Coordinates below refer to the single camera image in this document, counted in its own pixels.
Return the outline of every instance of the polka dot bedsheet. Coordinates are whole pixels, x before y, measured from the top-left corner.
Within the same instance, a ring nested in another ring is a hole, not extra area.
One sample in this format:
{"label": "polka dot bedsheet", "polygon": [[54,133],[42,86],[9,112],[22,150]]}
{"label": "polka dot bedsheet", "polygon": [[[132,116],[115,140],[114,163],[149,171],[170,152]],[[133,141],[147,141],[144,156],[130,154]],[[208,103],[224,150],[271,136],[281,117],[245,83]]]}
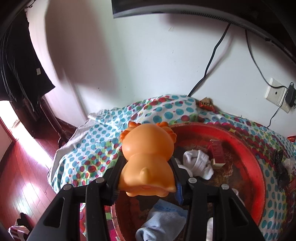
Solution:
{"label": "polka dot bedsheet", "polygon": [[[284,159],[295,156],[295,144],[274,131],[247,119],[223,112],[200,109],[196,100],[186,95],[163,95],[133,103],[123,108],[89,114],[70,141],[60,148],[48,174],[48,182],[57,193],[67,183],[74,187],[89,184],[115,165],[121,154],[119,135],[129,121],[170,125],[202,122],[220,126],[236,135],[252,150],[266,182],[266,206],[259,229],[265,240],[277,240],[291,222],[295,209],[295,192],[279,191],[272,153],[284,150]],[[296,176],[294,171],[290,179]],[[81,231],[85,234],[84,220]]]}

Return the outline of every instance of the wall socket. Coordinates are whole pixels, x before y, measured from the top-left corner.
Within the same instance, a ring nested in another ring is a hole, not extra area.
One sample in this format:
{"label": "wall socket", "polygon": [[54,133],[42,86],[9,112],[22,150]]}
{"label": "wall socket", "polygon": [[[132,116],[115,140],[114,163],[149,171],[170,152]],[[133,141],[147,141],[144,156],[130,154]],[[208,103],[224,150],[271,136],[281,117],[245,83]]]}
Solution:
{"label": "wall socket", "polygon": [[[282,84],[279,83],[278,81],[276,81],[275,79],[271,78],[270,82],[269,82],[272,86],[281,86]],[[280,89],[275,89],[272,88],[270,86],[268,86],[267,88],[267,92],[265,94],[265,98],[267,100],[269,100],[271,103],[274,103],[277,106],[281,106],[281,108],[285,111],[285,112],[289,112],[290,111],[290,106],[286,103],[286,101],[284,100],[285,94],[287,92],[286,88],[280,88]]]}

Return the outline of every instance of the power cord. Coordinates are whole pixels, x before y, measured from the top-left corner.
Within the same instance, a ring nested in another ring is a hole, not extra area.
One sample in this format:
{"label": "power cord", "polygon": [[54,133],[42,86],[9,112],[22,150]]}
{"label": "power cord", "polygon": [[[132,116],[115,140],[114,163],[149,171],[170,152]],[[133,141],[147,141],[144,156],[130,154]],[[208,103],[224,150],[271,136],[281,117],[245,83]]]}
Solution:
{"label": "power cord", "polygon": [[[251,48],[250,48],[250,44],[249,44],[248,31],[247,31],[246,29],[245,29],[245,34],[246,34],[246,41],[247,41],[247,45],[248,45],[248,49],[249,49],[249,53],[250,53],[250,55],[251,55],[251,58],[252,58],[254,64],[256,65],[256,67],[257,67],[259,73],[261,74],[262,78],[263,78],[264,81],[266,82],[266,84],[268,84],[271,88],[274,88],[274,89],[286,88],[286,89],[288,90],[288,88],[287,88],[286,86],[284,86],[284,85],[280,85],[280,86],[272,86],[270,83],[267,82],[267,80],[266,80],[265,77],[263,76],[263,74],[262,74],[262,72],[261,72],[259,66],[257,65],[257,63],[256,63],[256,61],[255,61],[255,59],[254,59],[254,56],[253,56],[253,54],[252,54],[252,51],[251,51]],[[273,114],[273,116],[270,118],[269,125],[267,126],[267,128],[270,127],[272,118],[277,114],[277,112],[279,111],[279,109],[282,107],[282,105],[283,105],[283,103],[284,103],[284,101],[285,101],[285,98],[286,98],[287,93],[288,93],[288,91],[286,91],[285,96],[284,96],[284,99],[283,99],[283,102],[281,103],[280,107],[276,110],[276,112],[275,112],[275,113]]]}
{"label": "power cord", "polygon": [[256,67],[257,67],[259,73],[261,74],[262,78],[263,78],[264,81],[266,82],[266,84],[268,84],[270,87],[272,87],[272,88],[274,88],[274,89],[280,89],[280,88],[286,88],[286,89],[288,89],[288,88],[287,88],[286,86],[284,86],[284,85],[280,85],[280,86],[272,86],[270,83],[267,82],[267,80],[266,80],[265,77],[263,76],[263,74],[262,74],[261,70],[259,69],[259,66],[257,65],[257,63],[256,63],[256,61],[255,61],[255,59],[254,59],[254,56],[253,56],[253,54],[252,54],[252,51],[251,51],[251,48],[250,48],[250,44],[249,44],[248,31],[247,31],[246,29],[245,29],[245,34],[246,34],[247,45],[248,45],[248,49],[249,49],[249,53],[250,53],[250,55],[251,55],[251,58],[252,58],[254,64],[256,65]]}
{"label": "power cord", "polygon": [[284,96],[284,99],[283,99],[283,102],[281,103],[280,107],[276,110],[276,112],[274,113],[274,115],[270,118],[269,125],[267,126],[267,128],[270,127],[272,118],[277,114],[277,112],[279,111],[279,109],[282,107],[282,105],[283,105],[283,103],[285,101],[285,98],[286,98],[287,93],[288,93],[288,91],[286,91],[285,96]]}
{"label": "power cord", "polygon": [[25,6],[25,9],[27,9],[27,8],[32,8],[33,7],[33,4],[34,4],[34,2],[32,2],[29,6]]}
{"label": "power cord", "polygon": [[197,84],[193,87],[193,89],[190,91],[190,93],[188,94],[189,97],[192,96],[192,94],[193,94],[194,91],[197,89],[197,87],[198,87],[198,86],[199,86],[199,85],[200,85],[200,84],[206,79],[206,77],[207,77],[207,71],[208,71],[208,69],[209,69],[209,67],[210,67],[210,65],[211,65],[211,63],[212,63],[212,61],[213,61],[213,58],[214,58],[215,52],[216,52],[218,46],[220,45],[220,43],[222,42],[222,40],[224,39],[224,37],[225,37],[225,35],[226,35],[227,30],[229,29],[229,27],[230,27],[230,23],[227,25],[227,27],[226,27],[226,29],[225,29],[225,31],[224,31],[222,37],[220,38],[219,42],[218,42],[218,43],[216,44],[216,46],[214,47],[214,50],[213,50],[212,56],[211,56],[211,58],[210,58],[210,61],[209,61],[209,63],[207,64],[207,67],[206,67],[206,69],[205,69],[205,74],[204,74],[204,76],[202,77],[202,79],[201,79],[200,81],[198,81],[198,83],[197,83]]}

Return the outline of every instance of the power adapter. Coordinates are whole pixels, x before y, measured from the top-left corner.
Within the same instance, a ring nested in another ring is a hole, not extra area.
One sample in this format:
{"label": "power adapter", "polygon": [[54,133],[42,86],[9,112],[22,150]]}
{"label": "power adapter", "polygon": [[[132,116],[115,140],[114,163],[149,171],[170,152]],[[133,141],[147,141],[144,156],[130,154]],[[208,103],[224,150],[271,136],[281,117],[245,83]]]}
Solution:
{"label": "power adapter", "polygon": [[296,89],[294,89],[294,84],[291,83],[287,90],[285,101],[290,107],[292,107],[293,105],[295,105],[295,98],[296,98]]}

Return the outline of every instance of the black jacket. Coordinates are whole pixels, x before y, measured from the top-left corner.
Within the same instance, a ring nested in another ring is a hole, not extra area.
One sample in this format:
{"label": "black jacket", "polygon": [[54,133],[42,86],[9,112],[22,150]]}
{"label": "black jacket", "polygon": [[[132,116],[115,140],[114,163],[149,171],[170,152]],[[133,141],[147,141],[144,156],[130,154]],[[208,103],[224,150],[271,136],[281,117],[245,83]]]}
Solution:
{"label": "black jacket", "polygon": [[25,11],[0,40],[0,69],[0,100],[9,100],[15,107],[26,98],[34,109],[39,98],[54,88],[33,48]]}

